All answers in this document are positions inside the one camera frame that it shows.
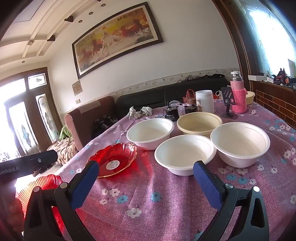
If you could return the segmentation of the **left hand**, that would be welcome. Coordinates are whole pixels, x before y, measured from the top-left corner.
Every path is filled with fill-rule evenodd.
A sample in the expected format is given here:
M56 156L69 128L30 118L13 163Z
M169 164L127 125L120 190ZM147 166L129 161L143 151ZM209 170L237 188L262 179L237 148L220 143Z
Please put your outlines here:
M1 203L4 205L4 220L17 234L22 234L24 228L24 213L21 201L16 197L16 179L1 183Z

